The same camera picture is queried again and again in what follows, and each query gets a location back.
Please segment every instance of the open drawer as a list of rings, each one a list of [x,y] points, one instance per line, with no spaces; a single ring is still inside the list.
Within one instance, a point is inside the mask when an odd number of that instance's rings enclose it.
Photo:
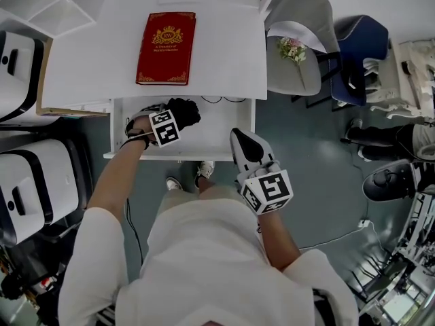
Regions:
[[[246,99],[241,103],[222,100],[211,104],[200,96],[183,97],[198,105],[201,121],[185,127],[181,140],[163,148],[148,147],[142,160],[221,160],[232,161],[230,131],[237,127],[242,130],[255,130],[256,101]],[[124,128],[126,120],[144,107],[167,103],[170,97],[142,96],[139,98],[119,98],[112,100],[110,117],[111,151],[104,158],[113,158],[126,140]]]

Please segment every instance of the white cabinet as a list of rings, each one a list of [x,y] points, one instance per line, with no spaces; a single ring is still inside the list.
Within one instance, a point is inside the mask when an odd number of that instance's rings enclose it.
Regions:
[[[104,0],[0,0],[11,19],[48,37],[58,37],[98,18]]]
[[[163,148],[150,146],[141,156],[142,160],[219,160],[232,161],[230,132],[233,128],[255,130],[256,101],[245,99],[241,103],[231,103],[224,98],[216,104],[208,103],[200,96],[184,97],[198,105],[201,121],[185,127],[181,140]],[[167,97],[144,96],[139,98],[119,98],[112,100],[110,117],[111,151],[104,155],[113,158],[123,142],[128,117],[138,110],[157,103],[167,103]],[[207,97],[209,101],[219,98]]]

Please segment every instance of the gray floor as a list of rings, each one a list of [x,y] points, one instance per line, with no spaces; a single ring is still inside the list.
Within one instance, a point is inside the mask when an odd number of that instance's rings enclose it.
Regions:
[[[269,93],[267,101],[257,101],[256,132],[272,145],[290,176],[294,198],[281,214],[299,247],[316,245],[357,229],[366,212],[362,172],[366,176],[382,163],[363,162],[356,155],[355,145],[340,143],[352,117],[362,118],[365,126],[390,127],[406,122],[400,118],[387,120],[382,113],[360,108],[333,113],[330,101],[306,109],[304,99],[291,103],[289,96],[275,93]],[[80,119],[69,125],[88,139],[96,181],[107,163],[103,153],[110,150],[109,118]],[[166,191],[164,180],[172,175],[180,177],[185,186],[191,185],[193,170],[190,162],[140,162],[130,205],[144,254],[147,236]],[[236,174],[232,163],[218,162],[212,179],[231,184]],[[369,218],[375,223],[382,245],[395,245],[410,206],[410,199],[369,203]],[[137,243],[126,222],[123,228],[128,273],[134,279],[140,269]],[[350,279],[350,270],[357,268],[365,254],[381,252],[371,226],[320,249],[345,280]]]

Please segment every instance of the red book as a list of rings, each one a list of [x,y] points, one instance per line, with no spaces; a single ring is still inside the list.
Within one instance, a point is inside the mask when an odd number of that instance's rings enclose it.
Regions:
[[[139,53],[137,84],[188,84],[195,24],[193,12],[150,14]]]

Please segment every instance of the white sneaker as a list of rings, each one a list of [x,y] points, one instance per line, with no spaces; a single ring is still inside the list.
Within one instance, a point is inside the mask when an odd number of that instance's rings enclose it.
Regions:
[[[365,162],[372,162],[372,160],[369,160],[368,158],[365,158],[362,154],[362,149],[364,146],[359,146],[358,147],[358,155],[359,157],[361,157]]]
[[[206,179],[210,179],[211,174],[215,170],[215,162],[213,160],[205,160],[201,162],[201,165],[198,167],[198,172],[195,176],[195,187],[198,186],[198,178],[204,177]]]
[[[349,133],[351,128],[362,128],[362,120],[361,120],[361,118],[353,118],[347,124],[345,138],[348,139],[348,140],[349,140],[349,137],[347,136],[347,134]]]
[[[166,187],[168,188],[168,191],[171,191],[172,189],[183,190],[181,183],[175,177],[168,177],[166,179]]]

